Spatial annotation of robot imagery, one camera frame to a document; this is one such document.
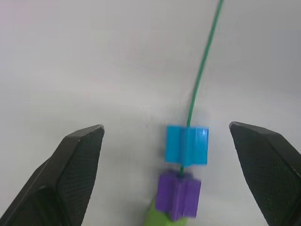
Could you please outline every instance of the green wire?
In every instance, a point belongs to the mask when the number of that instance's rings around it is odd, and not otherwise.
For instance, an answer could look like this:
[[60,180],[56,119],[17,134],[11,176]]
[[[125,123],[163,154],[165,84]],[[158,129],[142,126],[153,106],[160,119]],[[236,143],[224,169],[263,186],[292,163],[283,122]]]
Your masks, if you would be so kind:
[[[189,127],[190,123],[191,123],[193,107],[194,107],[194,103],[196,101],[199,84],[201,82],[202,74],[203,74],[203,71],[204,71],[204,68],[205,68],[206,60],[208,58],[209,50],[210,50],[210,47],[211,47],[211,44],[212,44],[212,40],[213,40],[213,37],[214,37],[214,32],[215,32],[215,29],[216,29],[216,25],[217,25],[217,22],[218,22],[219,15],[221,13],[223,2],[224,2],[223,0],[220,0],[219,3],[218,3],[217,9],[216,9],[216,12],[215,12],[215,15],[214,15],[214,20],[213,20],[211,30],[210,30],[210,33],[209,33],[209,37],[208,37],[208,40],[207,40],[207,44],[206,44],[206,47],[205,47],[205,51],[203,53],[203,58],[202,58],[202,61],[201,61],[201,65],[199,67],[198,76],[197,76],[197,79],[196,79],[196,82],[195,82],[195,85],[194,85],[194,90],[193,90],[193,93],[192,93],[192,99],[191,99],[191,104],[190,104],[190,107],[189,107],[189,113],[188,113],[188,118],[187,118],[187,123],[186,123],[187,127]],[[180,176],[183,177],[183,175],[184,175],[184,167],[181,166]]]

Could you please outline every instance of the green object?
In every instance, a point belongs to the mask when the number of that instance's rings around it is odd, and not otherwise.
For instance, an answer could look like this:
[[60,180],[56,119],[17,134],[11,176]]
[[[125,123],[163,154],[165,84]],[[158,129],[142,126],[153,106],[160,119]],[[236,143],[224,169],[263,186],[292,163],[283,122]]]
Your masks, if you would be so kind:
[[143,226],[185,226],[187,218],[172,221],[166,213],[156,211],[155,200],[152,202]]
[[[196,101],[199,84],[201,82],[202,74],[203,74],[203,71],[204,71],[204,68],[205,68],[206,60],[208,58],[209,50],[210,50],[210,47],[211,47],[211,44],[212,44],[214,32],[215,32],[215,29],[216,29],[216,25],[217,25],[217,22],[218,22],[219,15],[221,13],[223,2],[224,2],[223,0],[220,0],[218,5],[217,5],[217,9],[216,9],[214,20],[213,20],[211,30],[210,30],[210,33],[209,33],[209,37],[208,37],[208,40],[207,40],[205,51],[203,53],[203,58],[202,58],[202,61],[201,61],[201,65],[199,67],[198,76],[197,76],[197,79],[196,79],[196,82],[195,82],[195,85],[194,85],[194,90],[193,90],[193,93],[192,93],[192,99],[191,99],[188,118],[187,118],[187,123],[186,123],[187,127],[189,127],[190,123],[191,123],[193,107],[194,107],[194,103]],[[182,177],[183,174],[184,174],[184,168],[183,168],[183,166],[181,166],[180,176]]]

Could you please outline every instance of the purple block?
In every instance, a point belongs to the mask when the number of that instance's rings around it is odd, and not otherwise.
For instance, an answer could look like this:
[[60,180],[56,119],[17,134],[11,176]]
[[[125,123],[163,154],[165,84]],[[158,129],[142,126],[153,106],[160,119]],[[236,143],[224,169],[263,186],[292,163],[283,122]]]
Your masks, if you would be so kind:
[[195,218],[201,182],[185,173],[180,178],[178,172],[170,170],[160,175],[155,208],[168,213],[172,220],[182,217]]

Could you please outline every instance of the blue block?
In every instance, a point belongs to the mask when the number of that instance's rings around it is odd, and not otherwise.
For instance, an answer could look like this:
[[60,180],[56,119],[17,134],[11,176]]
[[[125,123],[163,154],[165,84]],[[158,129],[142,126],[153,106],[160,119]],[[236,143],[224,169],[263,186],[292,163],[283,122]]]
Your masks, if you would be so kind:
[[209,128],[167,126],[165,161],[207,165]]

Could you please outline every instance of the textured gripper pad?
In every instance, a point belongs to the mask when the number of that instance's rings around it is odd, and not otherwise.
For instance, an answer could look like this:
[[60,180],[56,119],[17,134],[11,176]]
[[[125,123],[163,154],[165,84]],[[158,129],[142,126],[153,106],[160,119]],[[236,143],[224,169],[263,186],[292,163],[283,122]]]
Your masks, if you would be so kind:
[[298,225],[301,155],[284,137],[265,128],[230,124],[246,182],[269,226]]
[[80,226],[94,187],[102,135],[84,137],[62,173],[57,192],[72,226]]

